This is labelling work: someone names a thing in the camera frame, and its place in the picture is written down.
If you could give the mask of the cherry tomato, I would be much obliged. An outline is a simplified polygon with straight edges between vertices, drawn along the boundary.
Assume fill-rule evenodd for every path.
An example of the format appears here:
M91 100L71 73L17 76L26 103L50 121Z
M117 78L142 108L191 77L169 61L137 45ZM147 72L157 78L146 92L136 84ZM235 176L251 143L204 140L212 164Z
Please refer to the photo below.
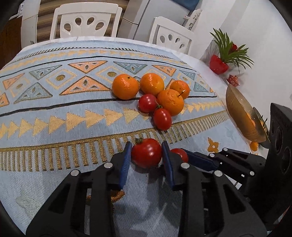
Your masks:
M171 114L160 105L157 106L152 118L156 128L161 131L168 130L172 125Z
M186 151L184 151L183 149L180 148L174 148L172 150L170 150L172 153L176 153L181 157L182 162L189 162L189 157L188 154L186 153Z
M143 95L138 102L139 110L145 114L154 112L157 108L156 97L152 94Z
M152 138L136 138L135 142L131 150L132 162L143 169L157 167L162 158L160 143Z

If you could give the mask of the stemmed mandarin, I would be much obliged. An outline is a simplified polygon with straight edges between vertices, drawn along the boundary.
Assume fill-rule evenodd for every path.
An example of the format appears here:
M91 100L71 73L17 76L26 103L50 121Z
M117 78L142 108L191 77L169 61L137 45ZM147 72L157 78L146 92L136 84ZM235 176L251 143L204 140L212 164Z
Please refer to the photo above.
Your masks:
M184 100L178 91L165 89L157 96L160 106L166 109L171 116L178 115L184 108Z

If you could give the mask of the small mandarin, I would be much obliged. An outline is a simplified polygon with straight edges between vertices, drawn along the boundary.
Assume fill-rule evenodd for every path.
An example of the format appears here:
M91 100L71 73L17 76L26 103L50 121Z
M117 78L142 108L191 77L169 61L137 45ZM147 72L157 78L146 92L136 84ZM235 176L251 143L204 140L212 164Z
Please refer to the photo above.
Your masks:
M190 88L188 84L182 80L175 80L171 83L170 89L178 91L183 99L188 98L190 94Z

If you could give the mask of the amber glass bowl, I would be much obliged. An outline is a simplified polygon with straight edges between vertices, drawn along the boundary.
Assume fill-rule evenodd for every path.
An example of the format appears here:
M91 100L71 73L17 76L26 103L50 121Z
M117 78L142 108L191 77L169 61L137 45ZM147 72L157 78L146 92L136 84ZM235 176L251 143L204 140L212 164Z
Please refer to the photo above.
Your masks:
M226 90L226 106L245 138L257 143L266 141L266 133L255 110L240 91L231 84Z

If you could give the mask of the red star ornament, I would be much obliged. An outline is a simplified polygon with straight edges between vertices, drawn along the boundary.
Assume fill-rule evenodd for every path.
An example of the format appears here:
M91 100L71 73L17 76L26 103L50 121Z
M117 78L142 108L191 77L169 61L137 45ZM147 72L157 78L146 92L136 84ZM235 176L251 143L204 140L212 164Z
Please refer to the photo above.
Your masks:
M239 79L236 75L229 75L229 77L227 78L227 82L231 85L233 85L234 87L239 86Z

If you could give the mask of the patterned blue table runner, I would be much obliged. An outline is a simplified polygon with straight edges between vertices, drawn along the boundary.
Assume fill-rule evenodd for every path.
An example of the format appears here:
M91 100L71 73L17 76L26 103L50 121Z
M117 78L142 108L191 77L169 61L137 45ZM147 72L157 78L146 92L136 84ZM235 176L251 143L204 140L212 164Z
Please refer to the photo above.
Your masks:
M116 76L159 75L190 88L166 131L123 101ZM1 69L1 203L21 233L73 170L91 171L136 138L203 154L250 152L224 106L226 85L197 59L141 43L72 40L23 49Z

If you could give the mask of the red potted plant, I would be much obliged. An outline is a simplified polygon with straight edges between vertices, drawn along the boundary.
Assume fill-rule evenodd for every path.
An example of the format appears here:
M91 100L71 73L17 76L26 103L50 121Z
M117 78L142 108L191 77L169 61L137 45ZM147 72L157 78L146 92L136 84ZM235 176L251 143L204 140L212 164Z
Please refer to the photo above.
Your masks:
M224 74L229 69L230 64L238 69L240 67L251 68L254 65L254 61L247 54L249 48L245 44L237 46L221 29L213 28L213 32L210 34L219 50L219 56L214 54L209 61L209 67L215 74Z

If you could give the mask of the right white chair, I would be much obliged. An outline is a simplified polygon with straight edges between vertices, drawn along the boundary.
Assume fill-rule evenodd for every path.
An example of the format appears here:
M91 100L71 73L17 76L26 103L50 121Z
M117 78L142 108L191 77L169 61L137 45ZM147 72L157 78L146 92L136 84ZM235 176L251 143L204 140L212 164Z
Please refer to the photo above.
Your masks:
M149 43L189 55L195 35L189 29L162 16L155 17Z

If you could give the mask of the white chair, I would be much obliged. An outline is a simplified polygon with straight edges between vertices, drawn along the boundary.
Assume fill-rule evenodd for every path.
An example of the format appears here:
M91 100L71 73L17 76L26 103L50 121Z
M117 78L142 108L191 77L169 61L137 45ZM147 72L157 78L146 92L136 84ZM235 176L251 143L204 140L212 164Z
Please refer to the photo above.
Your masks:
M189 55L195 35L189 29L162 16L155 17L149 43Z
M105 36L111 17L114 17L111 37L116 37L122 8L115 3L80 2L62 4L55 9L50 40L56 37L57 23L60 19L61 38L76 36Z

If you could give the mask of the white refrigerator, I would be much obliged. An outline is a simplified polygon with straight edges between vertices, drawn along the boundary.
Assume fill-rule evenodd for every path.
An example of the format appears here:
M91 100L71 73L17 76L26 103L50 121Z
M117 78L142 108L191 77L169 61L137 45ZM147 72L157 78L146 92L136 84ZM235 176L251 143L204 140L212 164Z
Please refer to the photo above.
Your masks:
M162 16L182 25L199 1L129 0L117 37L147 42L154 19Z

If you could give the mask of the left white chair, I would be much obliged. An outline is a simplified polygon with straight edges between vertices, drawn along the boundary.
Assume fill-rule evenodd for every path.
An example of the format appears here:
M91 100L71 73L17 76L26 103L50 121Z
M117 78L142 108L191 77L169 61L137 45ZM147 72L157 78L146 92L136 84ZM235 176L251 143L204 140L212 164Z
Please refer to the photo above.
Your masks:
M114 17L111 37L116 37L122 8L115 3L80 2L62 4L55 9L50 40L56 37L57 23L60 19L61 38L76 36L105 36L111 17Z

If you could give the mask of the brown wooden sideboard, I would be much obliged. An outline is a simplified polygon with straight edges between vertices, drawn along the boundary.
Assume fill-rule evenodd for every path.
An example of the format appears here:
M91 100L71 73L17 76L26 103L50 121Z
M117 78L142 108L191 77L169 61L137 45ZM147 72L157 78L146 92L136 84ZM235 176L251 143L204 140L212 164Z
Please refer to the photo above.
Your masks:
M21 51L22 17L9 20L1 32L0 67L9 63Z

